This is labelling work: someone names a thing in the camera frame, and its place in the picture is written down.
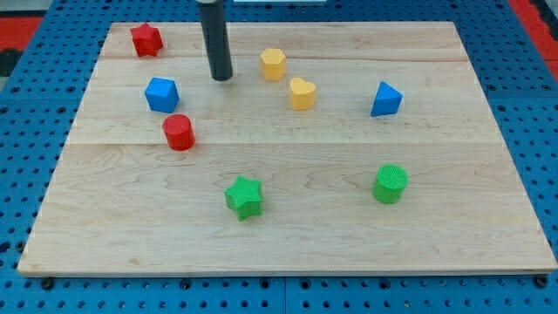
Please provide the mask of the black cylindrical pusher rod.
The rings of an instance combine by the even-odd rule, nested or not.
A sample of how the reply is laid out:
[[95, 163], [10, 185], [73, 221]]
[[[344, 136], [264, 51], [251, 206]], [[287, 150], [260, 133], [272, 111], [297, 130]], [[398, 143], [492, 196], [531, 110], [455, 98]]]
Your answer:
[[228, 29], [223, 0], [197, 0], [208, 64], [212, 79], [227, 81], [233, 77]]

